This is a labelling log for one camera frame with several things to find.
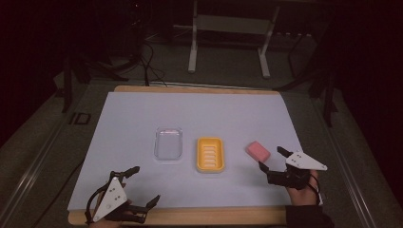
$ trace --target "transparent tray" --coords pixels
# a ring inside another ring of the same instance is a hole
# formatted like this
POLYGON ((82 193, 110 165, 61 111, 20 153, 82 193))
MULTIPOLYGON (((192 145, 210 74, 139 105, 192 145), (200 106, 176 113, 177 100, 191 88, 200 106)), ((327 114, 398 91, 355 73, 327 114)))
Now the transparent tray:
POLYGON ((182 130, 169 127, 158 128, 154 155, 159 161, 179 160, 182 155, 182 130))

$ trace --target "orange tray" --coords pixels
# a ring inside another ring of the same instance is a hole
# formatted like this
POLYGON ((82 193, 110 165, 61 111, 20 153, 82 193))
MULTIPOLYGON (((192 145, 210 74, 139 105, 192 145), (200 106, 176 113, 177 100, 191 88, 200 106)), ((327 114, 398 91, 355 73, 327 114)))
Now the orange tray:
POLYGON ((220 138, 198 139, 197 168, 201 173, 220 173, 224 169, 224 151, 220 138))

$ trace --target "black cable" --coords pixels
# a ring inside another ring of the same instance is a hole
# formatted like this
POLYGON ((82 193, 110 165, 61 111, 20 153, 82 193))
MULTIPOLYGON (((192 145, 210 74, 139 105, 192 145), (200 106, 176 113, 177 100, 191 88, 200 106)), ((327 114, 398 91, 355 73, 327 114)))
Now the black cable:
POLYGON ((33 223, 32 228, 36 227, 39 222, 41 221, 41 219, 45 216, 45 214, 48 212, 48 210, 50 209, 50 207, 54 204, 54 202, 60 197, 60 195, 62 194, 63 190, 65 189, 66 185, 68 184, 68 182, 70 181, 71 177, 74 175, 74 173, 78 170, 78 168, 80 168, 80 166, 84 163, 84 160, 80 161, 80 163, 77 164, 77 166, 73 169, 73 171, 71 171, 70 175, 68 175, 65 183, 63 183, 62 187, 60 188, 59 192, 56 194, 56 196, 53 198, 53 200, 50 202, 50 204, 48 205, 48 207, 45 209, 45 211, 42 213, 42 215, 33 223))
POLYGON ((165 83, 165 81, 163 80, 163 78, 165 77, 165 72, 163 72, 162 70, 157 69, 157 68, 155 68, 155 67, 152 67, 152 66, 150 66, 150 69, 151 69, 151 71, 153 72, 154 76, 157 78, 156 80, 153 80, 153 81, 154 81, 154 82, 160 81, 160 82, 163 83, 163 85, 164 85, 165 87, 168 87, 168 85, 167 85, 167 84, 165 83), (160 77, 160 76, 155 72, 155 70, 160 71, 160 72, 163 74, 163 76, 160 77))
POLYGON ((143 61, 143 57, 140 58, 140 60, 143 63, 143 68, 144 68, 144 82, 145 82, 145 86, 150 86, 150 83, 148 82, 148 64, 145 64, 145 62, 143 61))
POLYGON ((102 193, 103 191, 105 191, 107 189, 108 184, 102 186, 101 188, 97 189, 97 191, 95 191, 92 196, 89 198, 88 202, 86 203, 86 211, 85 211, 85 215, 86 215, 86 224, 89 225, 90 223, 94 222, 92 220, 92 215, 90 212, 90 206, 92 201, 94 200, 94 198, 96 196, 98 196, 100 193, 102 193))
POLYGON ((148 64, 150 64, 151 60, 152 60, 152 57, 154 56, 154 48, 151 45, 149 45, 147 42, 144 42, 144 45, 147 46, 148 48, 150 48, 150 50, 151 50, 151 56, 148 59, 148 64))
POLYGON ((319 205, 319 204, 320 204, 319 181, 317 181, 317 188, 315 188, 314 186, 312 186, 312 184, 309 183, 309 182, 306 183, 306 184, 308 185, 309 188, 311 188, 312 191, 314 191, 315 195, 317 196, 317 205, 319 205))
POLYGON ((317 180, 317 178, 311 174, 311 177, 315 179, 315 181, 317 181, 317 191, 320 192, 320 185, 319 185, 319 180, 317 180))

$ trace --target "pink eraser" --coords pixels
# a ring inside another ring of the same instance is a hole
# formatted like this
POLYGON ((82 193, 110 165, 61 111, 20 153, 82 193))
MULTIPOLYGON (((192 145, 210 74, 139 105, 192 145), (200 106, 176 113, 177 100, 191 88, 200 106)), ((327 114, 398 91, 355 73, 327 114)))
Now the pink eraser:
POLYGON ((270 152, 260 143, 254 141, 246 147, 246 152, 257 162, 266 162, 270 157, 270 152))

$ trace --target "metal stand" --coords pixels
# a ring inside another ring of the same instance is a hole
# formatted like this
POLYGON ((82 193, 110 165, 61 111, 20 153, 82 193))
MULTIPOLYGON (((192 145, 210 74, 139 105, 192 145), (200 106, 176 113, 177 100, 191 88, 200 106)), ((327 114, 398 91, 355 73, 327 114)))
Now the metal stand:
POLYGON ((192 46, 190 49, 188 72, 196 72, 196 62, 198 56, 197 32, 201 30, 215 30, 225 32, 241 32, 250 34, 265 35, 264 43, 258 48, 261 73, 263 78, 269 78, 270 72, 266 60, 266 50, 269 46, 270 38, 273 34, 276 20, 278 18, 279 6, 274 10, 271 20, 236 18, 224 16, 212 16, 198 14, 198 1, 193 1, 193 27, 192 46))

